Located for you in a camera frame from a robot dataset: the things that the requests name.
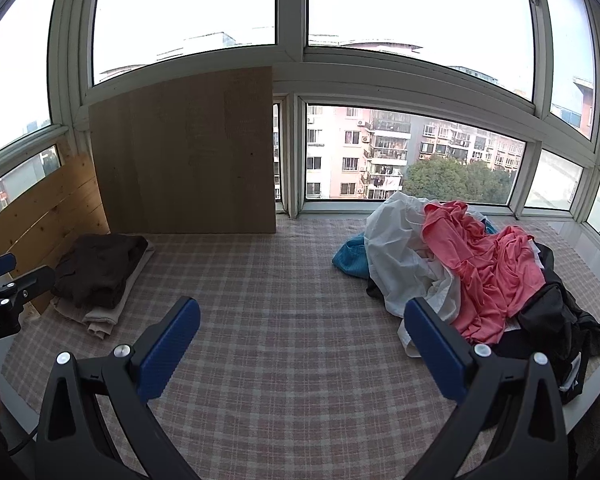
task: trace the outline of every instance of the plaid tablecloth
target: plaid tablecloth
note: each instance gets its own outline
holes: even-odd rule
[[[202,326],[150,407],[202,478],[402,478],[454,404],[405,355],[400,320],[366,295],[364,280],[331,265],[363,228],[279,218],[275,235],[150,235],[156,253],[111,337],[100,341],[49,309],[17,336],[2,373],[38,412],[59,352],[107,354],[192,296]],[[547,224],[528,230],[554,249],[556,271],[600,320],[600,283],[583,261]],[[102,405],[123,460],[141,470]],[[480,462],[490,436],[464,469]]]

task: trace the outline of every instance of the silver screw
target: silver screw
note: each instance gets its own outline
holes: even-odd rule
[[[68,363],[71,359],[71,354],[69,354],[69,352],[60,352],[58,354],[58,357],[56,357],[56,363],[58,363],[59,365],[63,365],[65,363]]]
[[[126,357],[131,353],[129,345],[118,345],[113,349],[113,355],[116,357]]]
[[[480,357],[489,357],[491,355],[491,348],[484,343],[478,343],[474,346],[474,352]]]
[[[544,355],[542,352],[536,352],[534,354],[534,361],[539,365],[545,365],[549,362],[549,359],[547,359],[546,355]]]

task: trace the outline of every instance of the pink garment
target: pink garment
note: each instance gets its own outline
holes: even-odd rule
[[[544,276],[520,227],[488,235],[465,214],[464,202],[429,203],[422,238],[460,277],[460,311],[452,325],[471,343],[497,343],[505,320],[544,285]]]

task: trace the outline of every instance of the clothing pile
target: clothing pile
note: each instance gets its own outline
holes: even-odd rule
[[[368,279],[367,293],[394,316],[422,297],[471,344],[503,357],[543,352],[564,403],[582,392],[589,357],[600,354],[600,323],[554,272],[551,249],[518,226],[497,232],[463,202],[396,192],[333,263]],[[398,336],[407,355],[419,357],[404,321]]]
[[[118,323],[131,288],[153,253],[153,245],[142,236],[80,236],[56,266],[53,306],[103,339]]]

